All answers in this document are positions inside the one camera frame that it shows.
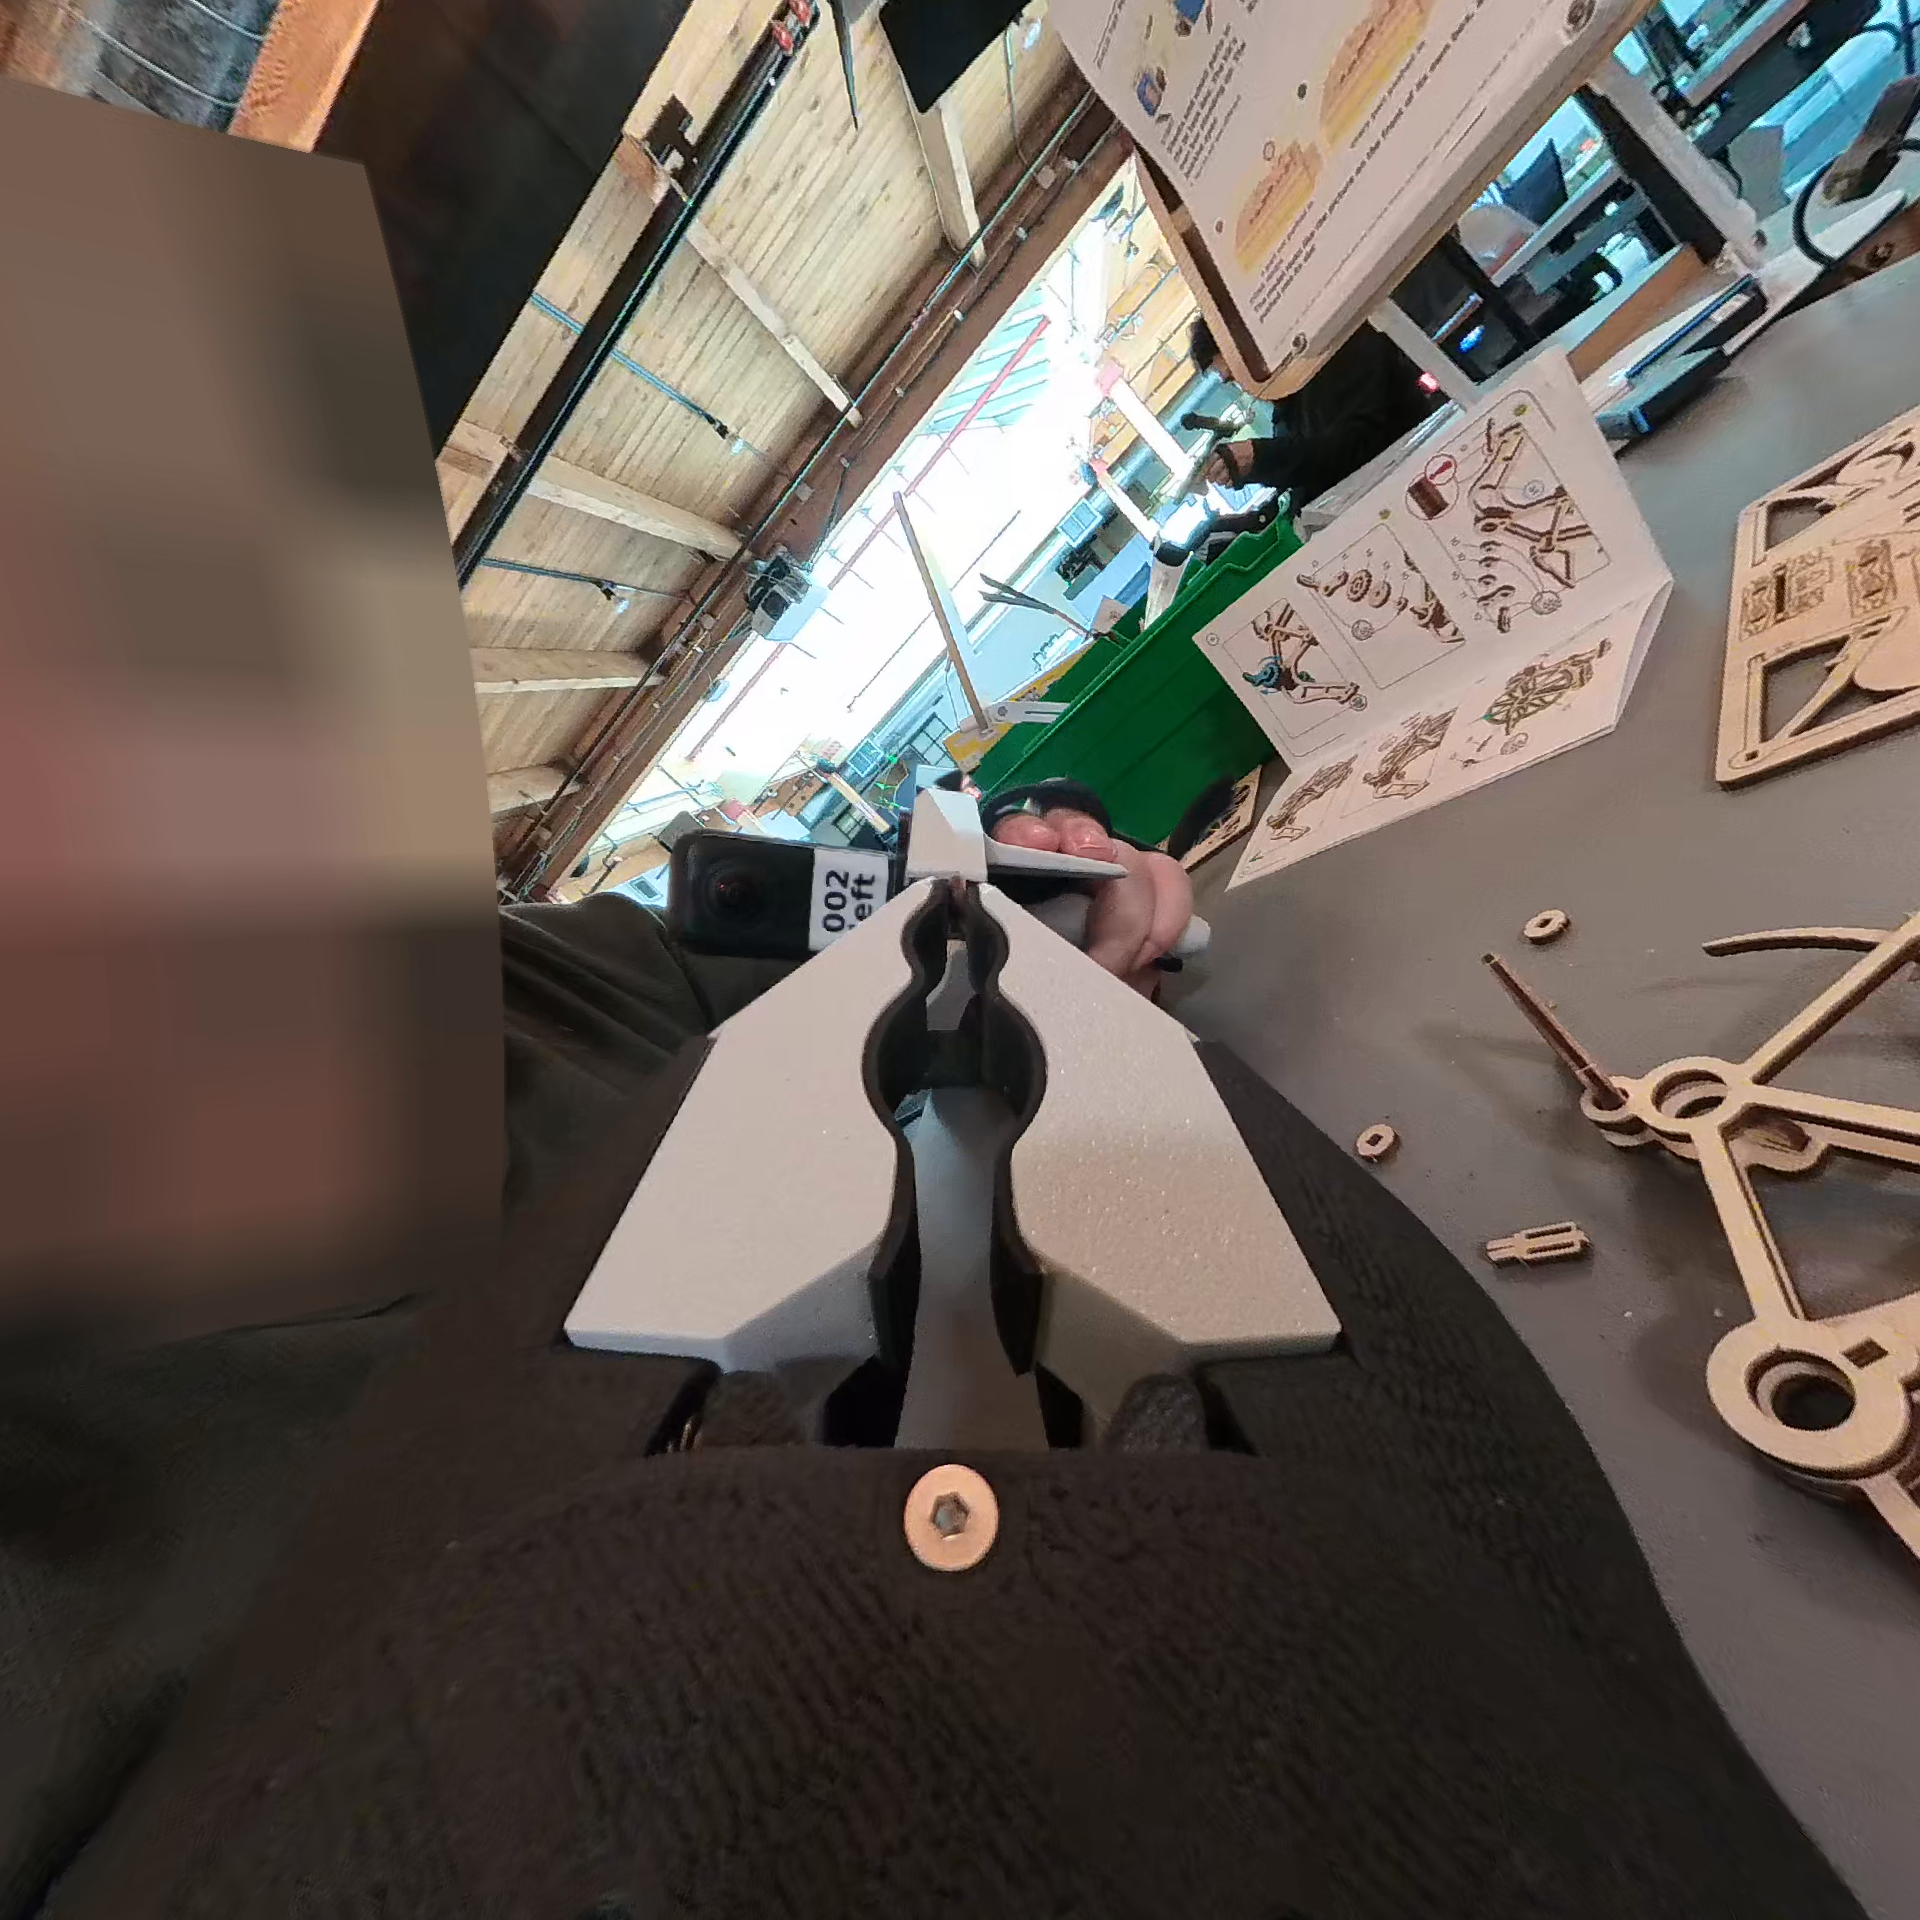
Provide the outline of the wooden parts sheet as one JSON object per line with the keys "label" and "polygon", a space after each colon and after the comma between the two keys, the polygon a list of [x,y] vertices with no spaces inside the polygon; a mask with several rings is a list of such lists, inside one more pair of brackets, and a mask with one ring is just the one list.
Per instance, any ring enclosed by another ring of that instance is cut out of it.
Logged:
{"label": "wooden parts sheet", "polygon": [[1743,510],[1715,780],[1915,729],[1915,407]]}

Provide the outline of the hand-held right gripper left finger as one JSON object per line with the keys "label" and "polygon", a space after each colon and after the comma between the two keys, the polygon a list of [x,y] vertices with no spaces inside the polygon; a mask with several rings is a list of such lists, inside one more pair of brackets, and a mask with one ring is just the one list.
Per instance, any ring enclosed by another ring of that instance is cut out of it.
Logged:
{"label": "hand-held right gripper left finger", "polygon": [[585,1293],[580,1352],[820,1376],[904,1411],[922,1302],[899,1100],[929,1066],[941,879],[718,1024]]}

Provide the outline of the white clipboard stand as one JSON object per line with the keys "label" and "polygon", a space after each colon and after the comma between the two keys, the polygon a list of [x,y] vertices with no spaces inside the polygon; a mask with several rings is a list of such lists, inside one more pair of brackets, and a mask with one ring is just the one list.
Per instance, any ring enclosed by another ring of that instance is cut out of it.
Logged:
{"label": "white clipboard stand", "polygon": [[1441,397],[1449,397],[1460,413],[1471,413],[1487,397],[1502,393],[1515,377],[1510,369],[1502,369],[1487,377],[1477,377],[1471,369],[1460,363],[1451,350],[1444,350],[1439,339],[1428,333],[1428,328],[1404,312],[1400,299],[1377,299],[1367,312],[1367,323],[1392,342],[1421,377],[1434,382]]}

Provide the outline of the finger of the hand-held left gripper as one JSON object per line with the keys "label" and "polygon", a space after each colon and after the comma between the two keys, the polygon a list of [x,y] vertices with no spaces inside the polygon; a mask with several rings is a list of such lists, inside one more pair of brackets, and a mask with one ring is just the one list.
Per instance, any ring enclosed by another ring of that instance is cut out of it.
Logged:
{"label": "finger of the hand-held left gripper", "polygon": [[919,791],[899,849],[899,885],[922,879],[988,879],[988,832],[978,793],[963,788]]}
{"label": "finger of the hand-held left gripper", "polygon": [[1049,902],[1066,896],[1092,896],[1109,879],[1124,879],[1122,861],[1085,856],[1069,849],[1038,849],[988,838],[984,885],[1000,889],[1014,902]]}

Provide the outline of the person's torso in olive sweater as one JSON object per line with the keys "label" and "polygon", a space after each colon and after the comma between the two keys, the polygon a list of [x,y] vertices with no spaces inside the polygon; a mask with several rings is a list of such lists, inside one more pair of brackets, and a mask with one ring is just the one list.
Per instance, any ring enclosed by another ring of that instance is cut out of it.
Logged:
{"label": "person's torso in olive sweater", "polygon": [[388,1308],[3,1359],[3,1916],[339,1916],[252,1802],[462,1542],[511,1354]]}

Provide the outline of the white instruction booklet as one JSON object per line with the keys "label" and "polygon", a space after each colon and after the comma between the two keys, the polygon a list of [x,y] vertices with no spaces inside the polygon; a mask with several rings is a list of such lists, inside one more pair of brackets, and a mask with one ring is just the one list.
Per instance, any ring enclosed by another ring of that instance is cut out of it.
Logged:
{"label": "white instruction booklet", "polygon": [[1668,593],[1596,405],[1536,350],[1201,623],[1286,762],[1231,889],[1612,731]]}

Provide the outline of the large green plastic bin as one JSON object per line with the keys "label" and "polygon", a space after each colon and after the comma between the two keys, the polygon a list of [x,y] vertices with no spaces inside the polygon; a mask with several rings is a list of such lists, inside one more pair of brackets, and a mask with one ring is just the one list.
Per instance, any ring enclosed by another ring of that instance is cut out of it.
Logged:
{"label": "large green plastic bin", "polygon": [[1301,549],[1289,515],[1239,533],[1202,568],[1187,568],[1173,605],[1145,623],[1122,618],[1049,689],[1066,700],[1052,723],[1010,729],[974,770],[984,793],[1041,780],[1090,788],[1109,823],[1138,843],[1161,843],[1217,780],[1239,780],[1275,756],[1258,717],[1202,650],[1202,627],[1257,590]]}

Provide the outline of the person's left forearm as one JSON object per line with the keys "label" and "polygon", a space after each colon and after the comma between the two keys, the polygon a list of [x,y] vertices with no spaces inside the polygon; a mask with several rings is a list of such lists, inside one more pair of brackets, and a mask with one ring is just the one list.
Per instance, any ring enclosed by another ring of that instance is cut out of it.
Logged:
{"label": "person's left forearm", "polygon": [[497,910],[504,1041],[580,1071],[641,1074],[718,1024],[713,995],[637,900]]}

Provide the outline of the person's left hand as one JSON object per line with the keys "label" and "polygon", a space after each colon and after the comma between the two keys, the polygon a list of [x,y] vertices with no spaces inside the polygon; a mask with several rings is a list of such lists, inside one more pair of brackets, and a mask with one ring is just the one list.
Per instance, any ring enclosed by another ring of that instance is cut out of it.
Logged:
{"label": "person's left hand", "polygon": [[1176,946],[1197,910],[1176,856],[1138,849],[1113,838],[1101,816],[1075,804],[1007,814],[996,819],[993,838],[1122,866],[1122,875],[1107,875],[1092,890],[1085,953],[1148,1004],[1161,998],[1166,972],[1160,962]]}

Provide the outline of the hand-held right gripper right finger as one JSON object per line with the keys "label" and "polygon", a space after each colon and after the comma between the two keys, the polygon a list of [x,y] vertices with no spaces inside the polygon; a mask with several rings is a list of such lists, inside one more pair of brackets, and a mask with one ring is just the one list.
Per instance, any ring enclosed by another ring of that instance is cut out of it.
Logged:
{"label": "hand-held right gripper right finger", "polygon": [[993,1310],[1017,1375],[1097,1423],[1140,1376],[1331,1354],[1342,1323],[1191,1032],[971,889],[982,1078],[1014,1114],[993,1175]]}

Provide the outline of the wooden model frame assembly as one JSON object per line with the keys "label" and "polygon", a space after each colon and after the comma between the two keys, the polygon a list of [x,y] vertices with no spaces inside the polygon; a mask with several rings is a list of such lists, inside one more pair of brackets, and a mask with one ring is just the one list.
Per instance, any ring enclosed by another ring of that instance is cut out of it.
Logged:
{"label": "wooden model frame assembly", "polygon": [[1767,927],[1707,953],[1853,953],[1821,995],[1743,1058],[1685,1053],[1644,1074],[1601,1071],[1555,1010],[1494,951],[1481,964],[1579,1085],[1587,1123],[1618,1151],[1689,1162],[1733,1258],[1747,1323],[1706,1366],[1725,1428],[1770,1469],[1866,1503],[1915,1557],[1915,1287],[1814,1313],[1767,1225],[1756,1175],[1810,1178],[1834,1154],[1915,1168],[1915,1110],[1790,1088],[1785,1074],[1898,972],[1915,968],[1915,912],[1893,927]]}

